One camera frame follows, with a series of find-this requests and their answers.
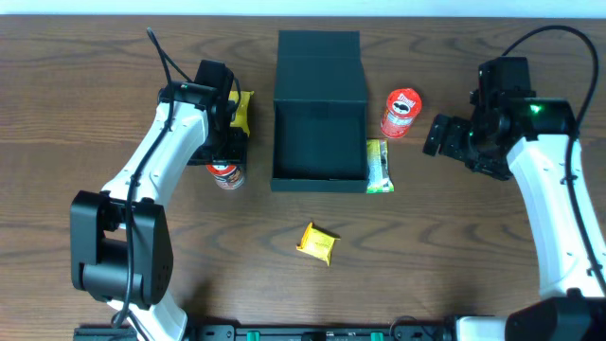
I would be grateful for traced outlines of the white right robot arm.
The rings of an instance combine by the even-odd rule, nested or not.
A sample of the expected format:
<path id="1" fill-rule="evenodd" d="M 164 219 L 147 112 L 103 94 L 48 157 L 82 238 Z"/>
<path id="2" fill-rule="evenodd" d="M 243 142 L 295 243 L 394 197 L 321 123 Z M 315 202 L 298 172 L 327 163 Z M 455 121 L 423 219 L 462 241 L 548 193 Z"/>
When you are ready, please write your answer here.
<path id="1" fill-rule="evenodd" d="M 539 264 L 539 302 L 507 317 L 460 316 L 444 339 L 602 340 L 605 241 L 585 184 L 576 121 L 564 99 L 507 99 L 472 118 L 438 115 L 423 151 L 516 181 Z"/>

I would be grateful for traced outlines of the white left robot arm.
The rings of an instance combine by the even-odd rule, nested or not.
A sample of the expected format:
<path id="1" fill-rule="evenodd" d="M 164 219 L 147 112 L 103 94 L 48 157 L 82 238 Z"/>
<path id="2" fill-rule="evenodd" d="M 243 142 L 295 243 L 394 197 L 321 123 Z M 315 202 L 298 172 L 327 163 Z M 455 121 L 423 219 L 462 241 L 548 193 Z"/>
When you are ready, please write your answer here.
<path id="1" fill-rule="evenodd" d="M 250 129 L 250 91 L 175 82 L 121 171 L 70 206 L 73 286 L 115 309 L 109 326 L 80 326 L 76 340 L 184 340 L 188 317 L 169 291 L 173 271 L 166 210 L 188 166 L 204 165 L 238 187 Z"/>

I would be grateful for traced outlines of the dark red Pringles can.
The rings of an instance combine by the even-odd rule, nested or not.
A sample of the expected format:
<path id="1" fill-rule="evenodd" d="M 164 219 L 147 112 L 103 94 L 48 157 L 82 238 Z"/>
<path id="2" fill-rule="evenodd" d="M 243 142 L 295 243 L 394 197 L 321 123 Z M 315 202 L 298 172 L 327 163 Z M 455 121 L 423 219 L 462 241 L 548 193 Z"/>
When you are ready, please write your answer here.
<path id="1" fill-rule="evenodd" d="M 245 171 L 241 166 L 207 165 L 206 168 L 222 189 L 237 189 L 245 182 Z"/>

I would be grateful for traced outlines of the long yellow snack packet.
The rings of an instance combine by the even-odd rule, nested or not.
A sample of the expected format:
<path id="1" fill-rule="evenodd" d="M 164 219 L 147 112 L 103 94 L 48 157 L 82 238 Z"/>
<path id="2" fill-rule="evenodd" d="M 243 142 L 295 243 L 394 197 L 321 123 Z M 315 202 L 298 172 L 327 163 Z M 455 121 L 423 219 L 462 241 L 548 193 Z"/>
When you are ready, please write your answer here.
<path id="1" fill-rule="evenodd" d="M 250 128 L 248 124 L 248 106 L 251 98 L 255 95 L 254 91 L 231 91 L 229 95 L 230 100 L 237 101 L 240 99 L 240 104 L 233 115 L 233 119 L 230 122 L 231 128 L 242 128 L 244 133 L 249 136 Z"/>

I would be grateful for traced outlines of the bright red Pringles can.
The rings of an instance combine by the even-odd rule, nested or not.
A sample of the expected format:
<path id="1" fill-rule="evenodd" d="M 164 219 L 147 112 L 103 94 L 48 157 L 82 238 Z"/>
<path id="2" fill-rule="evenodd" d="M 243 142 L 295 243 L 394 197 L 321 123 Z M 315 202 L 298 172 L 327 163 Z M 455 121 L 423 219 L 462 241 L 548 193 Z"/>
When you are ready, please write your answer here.
<path id="1" fill-rule="evenodd" d="M 388 138 L 404 137 L 421 109 L 421 97 L 413 88 L 392 91 L 387 97 L 385 112 L 381 120 L 382 133 Z"/>

